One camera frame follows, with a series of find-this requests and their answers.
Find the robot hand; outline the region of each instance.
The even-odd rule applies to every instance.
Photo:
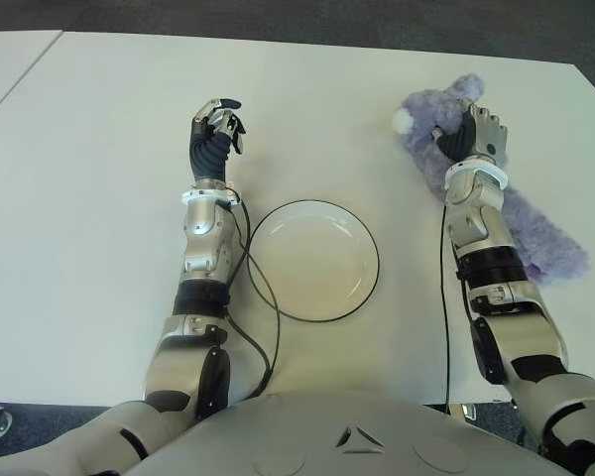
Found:
[[[438,148],[454,162],[476,157],[503,165],[507,161],[507,128],[500,124],[498,116],[490,115],[488,109],[468,99],[462,103],[463,123],[456,133],[444,135],[438,128],[432,131]]]
[[[241,104],[233,99],[212,99],[191,122],[189,160],[196,181],[214,179],[225,182],[225,163],[233,145],[242,154],[245,128],[232,109]]]

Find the black cable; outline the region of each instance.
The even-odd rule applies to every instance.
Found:
[[[445,215],[447,214],[447,206],[443,206],[443,217],[440,223],[440,244],[439,244],[439,261],[440,261],[440,298],[443,303],[443,318],[445,321],[445,353],[446,353],[446,371],[445,371],[445,407],[443,412],[449,415],[449,384],[451,379],[451,357],[449,350],[449,323],[447,321],[447,304],[445,304],[445,273],[443,272],[443,239],[445,237]]]
[[[270,369],[269,356],[267,355],[267,352],[265,352],[265,349],[263,349],[260,346],[260,344],[253,339],[253,337],[251,337],[247,332],[245,332],[245,330],[242,327],[240,327],[240,325],[238,325],[236,323],[236,321],[233,319],[233,317],[229,313],[229,309],[227,309],[227,311],[225,313],[225,319],[227,319],[227,322],[229,322],[231,324],[231,326],[234,329],[236,329],[236,332],[238,332],[243,339],[245,339],[247,342],[249,342],[251,344],[251,346],[254,349],[256,349],[256,351],[258,351],[258,353],[262,357],[262,360],[265,363],[265,372],[269,372],[269,369]]]
[[[265,372],[263,374],[263,377],[260,381],[260,384],[258,385],[258,387],[256,388],[256,390],[254,390],[247,398],[248,399],[252,399],[255,397],[260,396],[265,389],[267,388],[269,381],[271,380],[271,377],[273,376],[274,370],[276,369],[276,363],[278,362],[278,354],[280,352],[280,332],[281,332],[281,320],[280,320],[280,308],[278,306],[278,300],[276,298],[276,294],[274,293],[273,288],[271,287],[271,284],[269,283],[269,280],[267,279],[267,277],[265,276],[265,274],[263,273],[262,269],[260,268],[260,266],[258,265],[258,263],[256,262],[256,260],[254,259],[254,257],[251,255],[251,253],[249,252],[250,246],[251,246],[251,221],[249,218],[249,212],[247,210],[247,205],[245,204],[245,202],[240,198],[240,195],[238,194],[238,192],[236,190],[234,190],[233,188],[229,188],[227,187],[229,190],[231,190],[237,197],[238,201],[240,202],[241,206],[242,206],[242,210],[243,210],[243,214],[245,216],[245,221],[247,224],[247,240],[245,242],[245,244],[242,243],[242,229],[240,228],[240,225],[238,224],[238,220],[236,219],[236,216],[234,215],[233,211],[228,210],[229,213],[231,213],[231,215],[234,217],[234,223],[236,225],[236,230],[238,231],[238,244],[240,245],[240,247],[242,248],[242,254],[240,256],[240,259],[238,260],[238,263],[236,264],[236,267],[234,268],[234,272],[231,275],[231,277],[229,278],[228,282],[227,282],[227,286],[231,286],[233,284],[233,281],[235,280],[238,271],[240,270],[240,268],[242,267],[242,264],[245,260],[245,258],[248,258],[248,266],[249,266],[249,261],[251,261],[254,266],[256,267],[256,269],[258,270],[258,273],[260,273],[260,276],[262,277],[263,281],[265,282],[265,285],[267,286],[267,289],[269,290],[269,294],[271,295],[271,298],[273,300],[273,309],[276,311],[276,325],[277,325],[277,331],[276,331],[276,348],[274,350],[274,356],[273,359],[271,361],[271,364],[269,363],[269,356],[267,355],[267,353],[265,352],[265,350],[260,346],[260,344],[258,344],[258,342],[256,342],[253,337],[251,337],[249,334],[247,334],[247,332],[245,332],[245,330],[240,327],[233,319],[233,317],[231,316],[231,314],[227,313],[227,317],[228,317],[228,321],[234,326],[234,328],[236,329],[236,331],[247,341],[249,342],[255,349],[256,351],[258,351],[258,353],[261,355],[263,361],[265,362]]]
[[[238,259],[238,263],[236,263],[236,267],[234,268],[234,272],[231,274],[231,276],[227,280],[227,289],[229,289],[229,288],[231,288],[231,285],[233,284],[234,280],[236,279],[236,276],[238,275],[238,272],[240,271],[240,268],[242,267],[242,264],[245,261],[245,257],[249,254],[249,248],[251,247],[251,220],[249,219],[249,211],[247,210],[247,205],[245,205],[245,202],[242,201],[242,198],[240,198],[240,194],[233,188],[230,188],[228,186],[226,188],[228,190],[231,190],[236,195],[238,202],[242,206],[242,212],[243,212],[243,215],[245,215],[245,223],[247,224],[247,241],[245,242],[245,245],[243,246],[242,231],[240,230],[240,226],[238,225],[238,220],[236,220],[236,216],[233,214],[233,212],[231,210],[229,210],[229,212],[234,217],[234,221],[236,222],[236,228],[238,229],[238,235],[240,237],[239,243],[243,249],[243,252],[240,255],[240,258]]]
[[[456,256],[456,250],[452,246],[452,254],[454,255],[454,261],[458,263],[458,256]],[[467,299],[467,285],[465,280],[460,280],[460,293],[463,298],[463,306],[465,307],[465,313],[467,314],[467,319],[469,319],[469,323],[472,324],[474,319],[472,318],[472,312],[469,309],[469,300]]]
[[[460,293],[463,296],[463,305],[465,306],[465,313],[467,314],[469,323],[472,324],[474,320],[472,319],[472,313],[469,310],[469,301],[467,300],[467,288],[465,286],[465,280],[460,282]]]

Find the plush toy ear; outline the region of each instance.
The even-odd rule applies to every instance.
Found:
[[[476,74],[465,74],[452,82],[445,92],[456,99],[467,97],[476,102],[485,93],[485,83]]]

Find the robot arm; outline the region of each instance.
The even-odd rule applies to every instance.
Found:
[[[231,243],[237,195],[225,184],[230,146],[242,152],[245,130],[232,108],[213,99],[194,116],[189,155],[195,185],[187,207],[187,247],[173,315],[164,325],[146,377],[145,401],[128,402],[49,444],[0,458],[0,475],[118,475],[227,406]]]
[[[495,158],[505,153],[507,129],[486,109],[465,107],[460,130],[434,139],[460,161],[445,177],[445,226],[469,288],[465,305],[478,314],[470,326],[479,369],[509,390],[548,459],[595,474],[595,380],[566,370],[563,340],[502,215],[508,180]]]

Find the plush toy tail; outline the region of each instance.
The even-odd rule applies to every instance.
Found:
[[[588,253],[514,188],[505,190],[503,215],[530,279],[547,285],[588,272]]]

